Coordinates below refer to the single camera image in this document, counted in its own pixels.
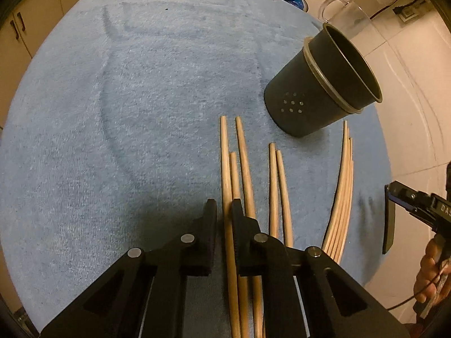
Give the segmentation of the right hand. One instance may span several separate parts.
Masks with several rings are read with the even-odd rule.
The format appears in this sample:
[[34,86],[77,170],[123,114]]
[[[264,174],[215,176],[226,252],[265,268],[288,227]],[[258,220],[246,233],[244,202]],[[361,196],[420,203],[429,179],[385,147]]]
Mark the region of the right hand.
[[439,273],[439,266],[434,257],[441,251],[442,248],[438,246],[436,240],[431,239],[421,259],[421,267],[414,283],[415,299],[421,304],[432,299],[437,292],[438,279],[432,282],[432,278]]

